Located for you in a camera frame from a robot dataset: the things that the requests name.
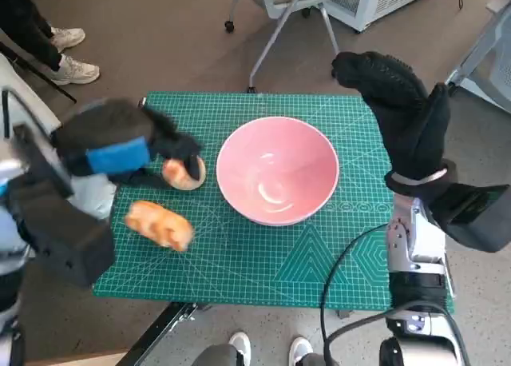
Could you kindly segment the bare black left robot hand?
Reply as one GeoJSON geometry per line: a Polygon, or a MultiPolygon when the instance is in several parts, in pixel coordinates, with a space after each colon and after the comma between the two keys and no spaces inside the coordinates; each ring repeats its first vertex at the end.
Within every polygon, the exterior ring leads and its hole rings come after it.
{"type": "Polygon", "coordinates": [[[168,186],[145,166],[158,155],[178,161],[181,179],[200,181],[200,144],[170,117],[126,98],[94,102],[57,127],[50,140],[75,177],[104,174],[114,184],[168,186]]]}

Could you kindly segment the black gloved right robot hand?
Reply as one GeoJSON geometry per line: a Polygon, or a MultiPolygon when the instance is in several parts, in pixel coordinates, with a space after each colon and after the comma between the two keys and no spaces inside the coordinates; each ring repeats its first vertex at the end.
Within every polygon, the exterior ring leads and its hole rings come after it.
{"type": "Polygon", "coordinates": [[[341,52],[332,68],[338,83],[357,90],[370,107],[394,172],[419,181],[443,169],[448,86],[438,83],[428,92],[410,66],[374,51],[341,52]]]}

